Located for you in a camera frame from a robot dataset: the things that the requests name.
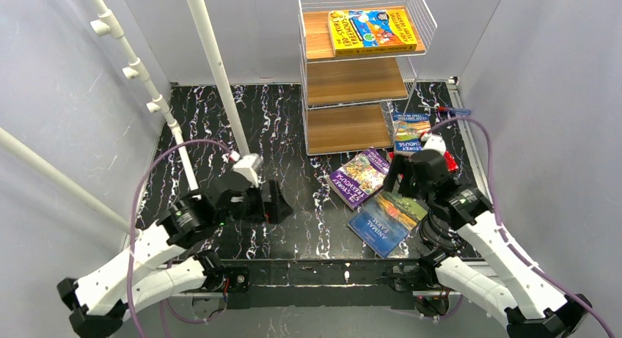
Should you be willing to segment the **blue animal farm book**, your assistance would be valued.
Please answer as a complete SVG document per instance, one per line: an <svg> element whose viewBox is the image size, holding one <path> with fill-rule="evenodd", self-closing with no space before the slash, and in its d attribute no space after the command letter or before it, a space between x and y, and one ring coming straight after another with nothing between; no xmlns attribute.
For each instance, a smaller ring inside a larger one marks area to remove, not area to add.
<svg viewBox="0 0 622 338"><path fill-rule="evenodd" d="M388 257L427 215L412 198L382 191L349 221L352 230L376 255Z"/></svg>

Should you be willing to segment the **white wire wooden shelf rack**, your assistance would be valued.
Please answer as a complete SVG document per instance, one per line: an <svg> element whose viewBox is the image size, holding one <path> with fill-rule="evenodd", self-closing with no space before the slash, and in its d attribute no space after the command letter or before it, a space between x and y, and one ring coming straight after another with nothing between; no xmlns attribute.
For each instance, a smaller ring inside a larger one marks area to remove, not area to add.
<svg viewBox="0 0 622 338"><path fill-rule="evenodd" d="M407 102L437 29L425 0L298 0L301 96L308 155L388 148L394 141L390 105ZM332 10L404 8L420 41L412 52L334 55Z"/></svg>

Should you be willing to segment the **orange 130-storey treehouse book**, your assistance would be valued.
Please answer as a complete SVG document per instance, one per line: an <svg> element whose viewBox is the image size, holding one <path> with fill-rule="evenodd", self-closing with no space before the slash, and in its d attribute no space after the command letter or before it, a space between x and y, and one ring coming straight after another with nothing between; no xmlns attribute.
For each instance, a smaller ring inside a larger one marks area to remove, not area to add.
<svg viewBox="0 0 622 338"><path fill-rule="evenodd" d="M412 52L420 44L404 8L332 10L327 24L336 57Z"/></svg>

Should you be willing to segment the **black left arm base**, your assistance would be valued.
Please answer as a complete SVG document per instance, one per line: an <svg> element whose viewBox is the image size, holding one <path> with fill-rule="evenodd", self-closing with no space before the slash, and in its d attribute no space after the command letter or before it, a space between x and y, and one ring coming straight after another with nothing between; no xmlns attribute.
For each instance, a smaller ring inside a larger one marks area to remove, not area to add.
<svg viewBox="0 0 622 338"><path fill-rule="evenodd" d="M223 269L217 273L211 273L201 287L182 291L182 294L227 294L246 293L250 288L250 270L245 265L224 264Z"/></svg>

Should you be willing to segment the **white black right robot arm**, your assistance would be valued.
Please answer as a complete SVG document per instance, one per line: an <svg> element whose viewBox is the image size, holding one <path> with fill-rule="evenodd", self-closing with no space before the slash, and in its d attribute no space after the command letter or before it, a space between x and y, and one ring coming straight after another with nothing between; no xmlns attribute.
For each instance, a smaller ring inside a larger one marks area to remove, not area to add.
<svg viewBox="0 0 622 338"><path fill-rule="evenodd" d="M427 282L457 290L504 326L509 337L569 337L585 320L591 308L586 297L564 294L549 283L497 224L491 202L477 187L453 178L443 154L395 155L384 190L396 185L400 195L421 199L498 277L494 281L459 256L436 249L418 260Z"/></svg>

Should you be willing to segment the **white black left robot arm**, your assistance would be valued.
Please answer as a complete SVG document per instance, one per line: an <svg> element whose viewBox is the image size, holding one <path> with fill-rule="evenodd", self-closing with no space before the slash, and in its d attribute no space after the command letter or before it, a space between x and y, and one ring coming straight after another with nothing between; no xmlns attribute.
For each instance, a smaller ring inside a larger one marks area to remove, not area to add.
<svg viewBox="0 0 622 338"><path fill-rule="evenodd" d="M249 272L227 267L213 250L199 251L162 270L161 265L212 237L231 221L279 224L293 214L276 180L269 198L260 187L233 172L211 190L191 191L164 211L123 252L79 279L57 286L79 337L110 337L138 311L188 290L225 295L246 291Z"/></svg>

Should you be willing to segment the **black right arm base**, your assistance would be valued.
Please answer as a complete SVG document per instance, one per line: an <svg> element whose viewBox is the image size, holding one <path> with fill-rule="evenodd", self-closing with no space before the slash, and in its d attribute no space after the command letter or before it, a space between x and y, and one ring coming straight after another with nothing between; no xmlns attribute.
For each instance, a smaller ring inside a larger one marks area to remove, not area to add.
<svg viewBox="0 0 622 338"><path fill-rule="evenodd" d="M418 262L387 267L381 278L392 290L397 293L411 293L414 299L414 310L420 319L440 320L452 317L461 308L464 297L458 296L454 305L450 303L450 294L453 290L439 284L432 276L431 271L422 267Z"/></svg>

